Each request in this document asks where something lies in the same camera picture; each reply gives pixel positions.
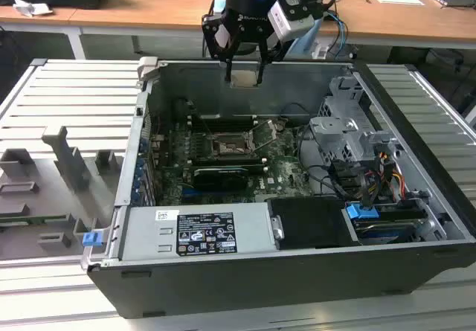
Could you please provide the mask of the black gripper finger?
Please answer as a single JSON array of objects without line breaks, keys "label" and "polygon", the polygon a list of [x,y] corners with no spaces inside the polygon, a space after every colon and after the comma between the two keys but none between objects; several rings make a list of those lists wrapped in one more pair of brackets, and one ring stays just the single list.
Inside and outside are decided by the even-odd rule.
[{"label": "black gripper finger", "polygon": [[257,82],[259,85],[263,81],[265,67],[272,63],[281,61],[286,54],[286,42],[282,43],[274,32],[270,23],[257,27],[257,45],[260,51],[260,60],[257,72]]},{"label": "black gripper finger", "polygon": [[231,81],[233,58],[243,42],[241,18],[235,10],[225,10],[220,15],[202,17],[202,33],[210,56],[226,64],[225,82]]}]

